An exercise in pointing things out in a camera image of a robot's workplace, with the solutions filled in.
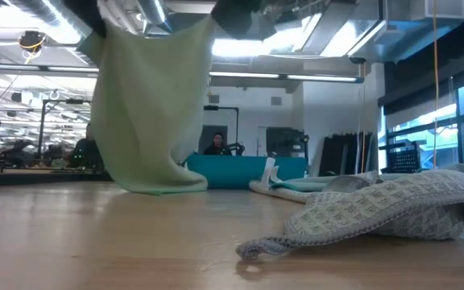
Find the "desk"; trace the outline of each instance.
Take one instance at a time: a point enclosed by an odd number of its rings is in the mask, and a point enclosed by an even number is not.
[[[258,262],[235,254],[281,233],[300,207],[246,191],[0,187],[0,290],[464,289],[464,239],[365,236]]]

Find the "metal duct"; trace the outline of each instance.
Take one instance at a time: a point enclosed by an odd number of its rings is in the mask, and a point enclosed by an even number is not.
[[[60,44],[77,44],[90,33],[90,28],[67,9],[61,0],[3,1],[44,22],[44,32]]]
[[[164,0],[137,0],[139,11],[148,25],[158,26],[172,32],[168,24],[168,8]]]

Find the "white fabric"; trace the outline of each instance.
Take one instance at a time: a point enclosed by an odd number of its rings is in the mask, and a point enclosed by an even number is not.
[[[215,24],[207,17],[165,39],[107,25],[81,46],[100,66],[91,124],[109,174],[137,193],[206,190],[179,167],[197,149]]]

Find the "teal bin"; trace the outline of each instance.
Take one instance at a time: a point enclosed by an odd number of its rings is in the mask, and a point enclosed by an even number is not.
[[[249,189],[252,180],[260,180],[267,157],[192,155],[187,160],[188,169],[202,174],[209,182],[209,189]],[[275,158],[281,180],[302,178],[307,162],[305,158]]]

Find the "gray knit fabric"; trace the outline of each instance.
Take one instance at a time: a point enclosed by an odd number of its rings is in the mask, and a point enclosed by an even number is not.
[[[433,170],[373,184],[352,193],[293,192],[277,189],[263,194],[306,200],[306,206],[285,223],[285,235],[261,238],[238,246],[244,259],[280,255],[298,247],[320,246],[373,233],[442,240],[464,236],[464,174]]]

